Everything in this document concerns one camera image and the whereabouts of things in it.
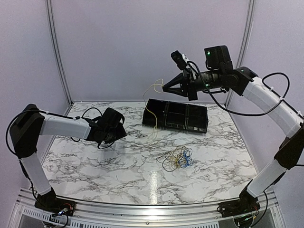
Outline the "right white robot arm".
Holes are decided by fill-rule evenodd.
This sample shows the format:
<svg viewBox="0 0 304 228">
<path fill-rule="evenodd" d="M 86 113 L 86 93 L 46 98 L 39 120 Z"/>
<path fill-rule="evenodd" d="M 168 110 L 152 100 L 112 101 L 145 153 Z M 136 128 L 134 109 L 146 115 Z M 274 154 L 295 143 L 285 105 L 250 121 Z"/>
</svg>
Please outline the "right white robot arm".
<svg viewBox="0 0 304 228">
<path fill-rule="evenodd" d="M 201 72 L 197 64 L 184 54 L 172 52 L 171 58 L 182 73 L 165 84 L 163 91 L 192 101 L 198 99 L 198 91 L 212 96 L 211 90 L 215 88 L 232 90 L 258 106 L 263 111 L 261 115 L 268 115 L 285 134 L 273 160 L 242 190 L 239 199 L 230 207 L 222 205 L 225 211 L 237 209 L 245 213 L 262 192 L 276 184 L 287 170 L 299 165 L 304 150 L 304 116 L 255 72 L 247 67 L 234 68 L 227 46 L 208 47 L 204 52 L 205 72 Z"/>
</svg>

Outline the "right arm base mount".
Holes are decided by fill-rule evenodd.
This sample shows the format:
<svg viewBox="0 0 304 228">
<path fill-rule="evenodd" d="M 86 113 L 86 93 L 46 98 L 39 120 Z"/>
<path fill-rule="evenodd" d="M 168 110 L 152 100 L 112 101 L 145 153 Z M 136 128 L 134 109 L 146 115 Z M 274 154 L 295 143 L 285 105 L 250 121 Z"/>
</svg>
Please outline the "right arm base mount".
<svg viewBox="0 0 304 228">
<path fill-rule="evenodd" d="M 226 218 L 246 214 L 259 209 L 260 204 L 257 199 L 235 199 L 219 203 L 217 212 L 219 212 L 223 218 Z"/>
</svg>

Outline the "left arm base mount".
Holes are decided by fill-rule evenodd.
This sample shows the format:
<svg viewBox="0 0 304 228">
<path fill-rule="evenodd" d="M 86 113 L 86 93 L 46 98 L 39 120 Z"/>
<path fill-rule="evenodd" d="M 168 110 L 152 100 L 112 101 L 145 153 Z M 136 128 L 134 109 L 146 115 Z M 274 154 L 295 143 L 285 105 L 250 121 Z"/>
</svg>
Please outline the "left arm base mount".
<svg viewBox="0 0 304 228">
<path fill-rule="evenodd" d="M 54 202 L 49 202 L 50 205 L 47 206 L 46 203 L 42 203 L 40 201 L 35 202 L 35 208 L 41 209 L 44 211 L 52 212 L 55 215 L 67 215 L 73 216 L 76 203 L 71 200 L 66 199 L 58 199 L 56 198 Z"/>
</svg>

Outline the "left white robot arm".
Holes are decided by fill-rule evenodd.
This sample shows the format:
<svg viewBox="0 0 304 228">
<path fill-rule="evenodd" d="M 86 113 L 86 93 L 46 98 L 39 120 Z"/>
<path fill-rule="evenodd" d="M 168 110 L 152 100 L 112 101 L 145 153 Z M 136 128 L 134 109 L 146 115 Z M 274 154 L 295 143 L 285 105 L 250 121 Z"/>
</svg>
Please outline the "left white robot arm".
<svg viewBox="0 0 304 228">
<path fill-rule="evenodd" d="M 43 111 L 28 104 L 9 123 L 5 141 L 8 150 L 17 156 L 26 178 L 33 184 L 41 203 L 49 211 L 56 211 L 60 201 L 52 189 L 37 156 L 37 143 L 42 135 L 58 135 L 112 145 L 126 136 L 125 117 L 107 108 L 100 116 L 90 119 L 69 117 Z"/>
</svg>

